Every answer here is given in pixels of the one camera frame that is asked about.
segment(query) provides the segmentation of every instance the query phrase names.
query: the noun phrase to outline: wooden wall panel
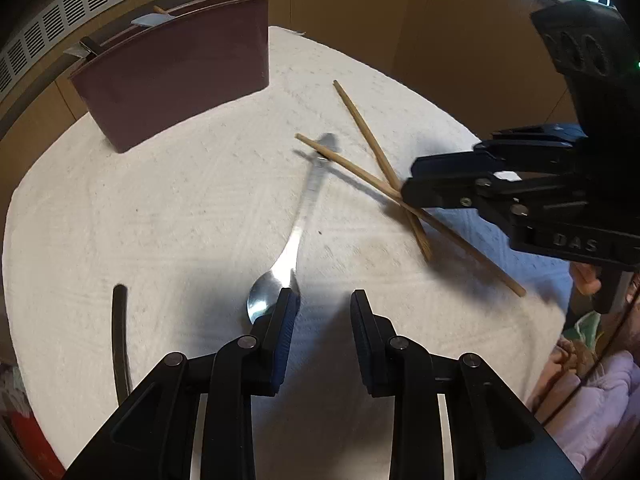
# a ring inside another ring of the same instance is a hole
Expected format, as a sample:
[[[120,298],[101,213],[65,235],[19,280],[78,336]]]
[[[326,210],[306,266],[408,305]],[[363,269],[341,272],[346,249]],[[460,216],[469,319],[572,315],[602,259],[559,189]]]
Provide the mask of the wooden wall panel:
[[[33,163],[75,122],[55,82],[51,83],[0,140],[0,232],[14,189]]]
[[[543,123],[566,86],[529,15],[537,0],[412,0],[392,75],[481,138]]]
[[[291,0],[269,0],[269,25],[291,28]]]
[[[569,91],[565,91],[554,107],[553,111],[546,119],[547,123],[577,123],[578,117],[575,116],[574,102],[571,99]]]
[[[292,27],[390,73],[409,0],[292,0]]]
[[[65,100],[66,106],[69,108],[69,111],[71,111],[76,121],[87,112],[86,105],[78,95],[78,92],[76,92],[76,88],[73,86],[73,83],[69,81],[69,76],[80,65],[80,63],[80,61],[74,63],[56,78],[58,90],[60,90],[60,94]]]

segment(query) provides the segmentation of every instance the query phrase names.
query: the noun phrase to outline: spoon handle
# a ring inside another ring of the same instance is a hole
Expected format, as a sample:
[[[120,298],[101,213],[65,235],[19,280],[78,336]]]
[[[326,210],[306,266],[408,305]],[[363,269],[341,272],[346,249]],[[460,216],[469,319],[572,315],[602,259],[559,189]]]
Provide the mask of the spoon handle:
[[[300,239],[305,231],[306,222],[313,210],[318,194],[320,193],[320,187],[324,175],[326,173],[326,167],[330,162],[319,153],[314,153],[314,163],[309,170],[308,177],[306,178],[306,187],[302,193],[300,199],[300,205],[298,206],[298,214],[293,222],[293,228],[289,235],[287,245],[284,250],[273,264],[271,269],[293,269],[296,270],[296,261],[298,259],[298,247],[300,246]]]

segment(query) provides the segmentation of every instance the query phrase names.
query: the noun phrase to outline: black rubber strip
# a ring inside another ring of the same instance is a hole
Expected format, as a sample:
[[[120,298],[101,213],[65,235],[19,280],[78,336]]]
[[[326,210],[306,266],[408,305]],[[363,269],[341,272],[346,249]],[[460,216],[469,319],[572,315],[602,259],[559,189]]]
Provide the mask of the black rubber strip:
[[[127,287],[119,283],[113,287],[113,301],[111,302],[111,354],[118,405],[122,404],[131,393],[126,325]]]

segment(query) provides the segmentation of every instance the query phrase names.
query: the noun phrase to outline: maroon box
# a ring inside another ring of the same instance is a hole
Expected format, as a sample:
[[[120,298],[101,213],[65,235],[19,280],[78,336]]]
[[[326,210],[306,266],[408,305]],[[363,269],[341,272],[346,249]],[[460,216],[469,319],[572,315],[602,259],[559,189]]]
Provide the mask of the maroon box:
[[[268,0],[197,0],[133,26],[70,79],[120,153],[269,84]]]

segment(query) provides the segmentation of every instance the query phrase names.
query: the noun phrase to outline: black cable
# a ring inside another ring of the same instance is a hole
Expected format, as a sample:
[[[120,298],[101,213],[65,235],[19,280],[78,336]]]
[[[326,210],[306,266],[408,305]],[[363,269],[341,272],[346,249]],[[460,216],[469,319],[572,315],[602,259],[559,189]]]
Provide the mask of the black cable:
[[[119,283],[113,287],[113,299],[111,300],[111,355],[118,404],[122,404],[131,393],[126,327],[127,287]]]
[[[640,296],[640,285],[636,284],[636,276],[632,280],[632,283],[636,285],[636,291],[634,292],[634,295],[633,295],[633,298],[631,299],[631,301],[629,301],[625,305],[626,310],[624,311],[624,314],[622,315],[622,318],[620,319],[620,322],[618,323],[618,326],[616,327],[616,329],[613,331],[613,334],[609,338],[609,341],[607,341],[607,344],[602,349],[602,353],[596,359],[596,362],[594,362],[594,364],[591,366],[591,368],[589,368],[589,371],[587,371],[587,373],[585,373],[584,377],[580,379],[580,384],[578,384],[574,388],[574,390],[566,397],[566,399],[563,400],[560,403],[560,405],[551,412],[551,414],[544,420],[544,422],[542,422],[542,427],[543,428],[548,423],[550,423],[552,420],[554,420],[556,415],[558,413],[560,413],[569,402],[571,402],[571,399],[573,399],[575,397],[575,395],[578,393],[578,391],[587,383],[587,381],[589,379],[591,379],[593,373],[596,371],[596,368],[598,367],[598,365],[602,362],[604,357],[609,352],[609,349],[611,348],[612,343],[618,337],[618,334],[620,333],[620,330],[622,329],[623,325],[625,324],[626,320],[628,319],[629,315],[631,314],[631,311],[634,309],[634,306],[636,305],[636,301],[638,300],[638,297]]]

